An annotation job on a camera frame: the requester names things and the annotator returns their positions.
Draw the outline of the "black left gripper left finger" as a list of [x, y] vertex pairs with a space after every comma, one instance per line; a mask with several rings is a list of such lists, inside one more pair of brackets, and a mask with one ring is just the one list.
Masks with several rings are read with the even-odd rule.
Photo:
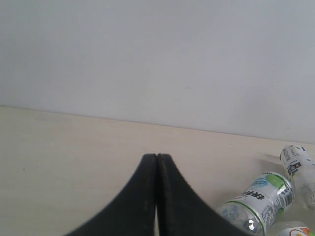
[[157, 155], [145, 154], [121, 192], [69, 236], [153, 236]]

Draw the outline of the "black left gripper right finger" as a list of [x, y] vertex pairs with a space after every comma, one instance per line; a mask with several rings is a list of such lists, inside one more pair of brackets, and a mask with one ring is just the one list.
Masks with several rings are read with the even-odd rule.
[[161, 236], [247, 236], [210, 208], [169, 154], [157, 155], [157, 219]]

